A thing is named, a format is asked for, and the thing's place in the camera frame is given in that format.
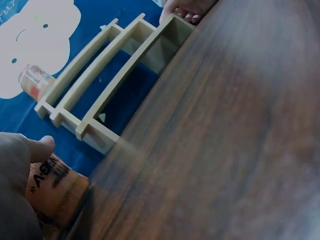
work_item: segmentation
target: small glass bottle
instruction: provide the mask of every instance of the small glass bottle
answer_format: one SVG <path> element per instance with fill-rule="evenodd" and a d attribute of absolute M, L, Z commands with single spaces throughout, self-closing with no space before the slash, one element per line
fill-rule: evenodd
<path fill-rule="evenodd" d="M 21 88 L 39 102 L 56 79 L 37 65 L 28 64 L 18 76 Z"/>
<path fill-rule="evenodd" d="M 71 228 L 88 194 L 88 178 L 52 154 L 32 163 L 25 198 L 35 211 L 45 240 L 58 240 Z"/>

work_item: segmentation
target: beige plastic rack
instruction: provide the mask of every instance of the beige plastic rack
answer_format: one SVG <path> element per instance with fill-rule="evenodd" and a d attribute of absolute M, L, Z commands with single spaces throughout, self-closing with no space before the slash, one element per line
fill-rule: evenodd
<path fill-rule="evenodd" d="M 137 63 L 141 62 L 160 74 L 194 29 L 191 24 L 174 14 L 158 28 L 145 21 L 144 17 L 145 14 L 142 13 L 124 29 L 117 25 L 117 19 L 105 26 L 73 59 L 40 99 L 34 108 L 37 114 L 41 118 L 49 114 L 56 127 L 63 125 L 74 133 L 78 140 L 85 141 L 99 152 L 106 154 L 119 136 L 98 122 L 96 117 Z M 53 107 L 52 105 L 75 76 L 107 41 L 110 41 L 110 44 L 85 69 L 56 107 Z M 83 119 L 78 119 L 70 113 L 71 109 L 119 50 L 125 51 L 131 57 L 96 99 Z"/>

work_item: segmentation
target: white cloud print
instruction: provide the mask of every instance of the white cloud print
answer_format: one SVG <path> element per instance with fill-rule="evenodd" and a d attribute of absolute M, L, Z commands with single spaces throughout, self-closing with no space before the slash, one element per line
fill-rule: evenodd
<path fill-rule="evenodd" d="M 50 75 L 58 73 L 70 55 L 69 38 L 81 13 L 73 0 L 29 0 L 20 13 L 0 26 L 0 98 L 23 90 L 18 75 L 27 64 Z"/>

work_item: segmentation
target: human hand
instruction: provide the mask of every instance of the human hand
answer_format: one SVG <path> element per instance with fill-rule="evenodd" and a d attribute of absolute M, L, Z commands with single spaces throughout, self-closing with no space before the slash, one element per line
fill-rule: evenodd
<path fill-rule="evenodd" d="M 36 214 L 25 199 L 30 163 L 46 161 L 54 139 L 35 141 L 17 133 L 0 132 L 0 236 L 1 239 L 41 240 Z"/>
<path fill-rule="evenodd" d="M 160 24 L 178 9 L 178 15 L 192 24 L 198 24 L 218 0 L 167 0 L 163 7 Z"/>

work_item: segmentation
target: wooden table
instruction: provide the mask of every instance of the wooden table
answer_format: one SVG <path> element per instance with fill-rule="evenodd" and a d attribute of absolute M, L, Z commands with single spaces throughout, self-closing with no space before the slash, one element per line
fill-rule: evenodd
<path fill-rule="evenodd" d="M 109 156 L 74 239 L 320 239 L 320 1 L 220 0 Z"/>

